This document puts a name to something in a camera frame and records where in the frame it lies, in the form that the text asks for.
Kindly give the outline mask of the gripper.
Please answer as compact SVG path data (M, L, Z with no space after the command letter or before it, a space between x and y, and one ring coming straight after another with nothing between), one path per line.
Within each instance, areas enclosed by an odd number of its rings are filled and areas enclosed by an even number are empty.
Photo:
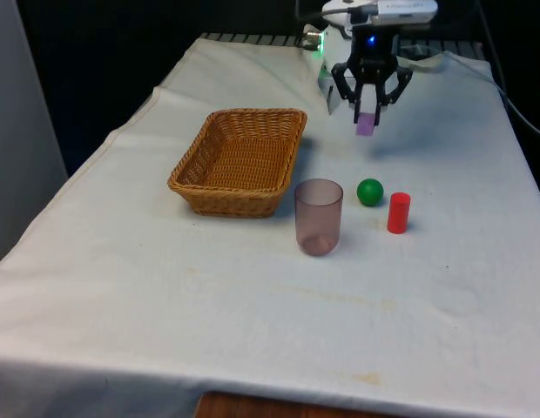
M381 109L395 104L413 77L413 71L409 68L397 67L397 58L392 52L396 34L397 28L394 26L355 26L352 29L348 61L335 64L332 68L332 76L341 98L354 106L355 124L361 113L363 82L375 82L374 126L378 126ZM354 89L347 81L346 71L350 71L354 78ZM386 83L393 75L396 84L387 92Z

